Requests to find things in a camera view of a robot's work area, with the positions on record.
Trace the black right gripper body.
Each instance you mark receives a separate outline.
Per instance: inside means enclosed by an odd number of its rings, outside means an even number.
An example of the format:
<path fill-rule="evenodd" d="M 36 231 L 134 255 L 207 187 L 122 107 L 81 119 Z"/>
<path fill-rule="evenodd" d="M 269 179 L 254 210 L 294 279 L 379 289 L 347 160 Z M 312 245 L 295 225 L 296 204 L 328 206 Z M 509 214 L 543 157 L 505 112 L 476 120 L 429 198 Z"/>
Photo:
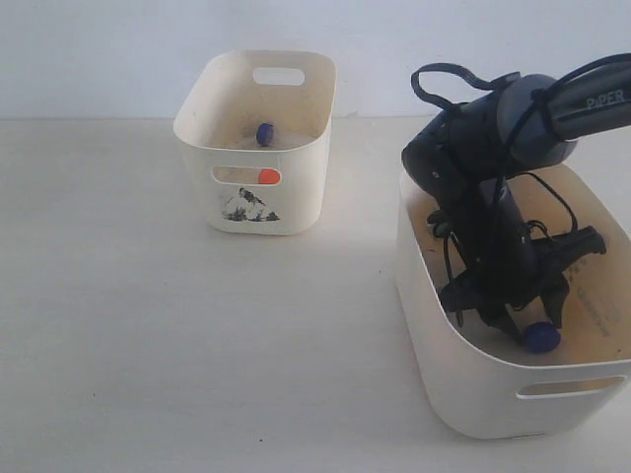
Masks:
<path fill-rule="evenodd" d="M 487 179 L 448 209 L 465 270 L 439 292 L 448 311 L 474 309 L 482 318 L 485 307 L 520 309 L 551 282 L 566 280 L 564 272 L 582 257 L 604 254 L 604 238 L 591 226 L 540 238 L 530 236 L 509 186 L 494 201 L 496 180 Z"/>

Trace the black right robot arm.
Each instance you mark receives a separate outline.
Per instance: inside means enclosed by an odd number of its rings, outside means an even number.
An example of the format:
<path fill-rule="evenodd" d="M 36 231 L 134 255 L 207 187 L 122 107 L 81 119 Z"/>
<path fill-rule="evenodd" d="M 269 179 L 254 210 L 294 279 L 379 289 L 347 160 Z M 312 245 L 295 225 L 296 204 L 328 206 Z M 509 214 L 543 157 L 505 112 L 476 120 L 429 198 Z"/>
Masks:
<path fill-rule="evenodd" d="M 427 220 L 433 235 L 464 265 L 440 290 L 441 305 L 456 316 L 474 310 L 528 351 L 550 352 L 561 340 L 566 269 L 606 246 L 578 223 L 533 237 L 542 223 L 523 217 L 508 182 L 563 163 L 581 137 L 629 125 L 630 57 L 602 57 L 561 78 L 516 72 L 486 81 L 452 63 L 425 71 L 481 92 L 453 102 L 427 92 L 418 73 L 410 78 L 439 113 L 402 150 L 402 165 L 437 203 Z"/>

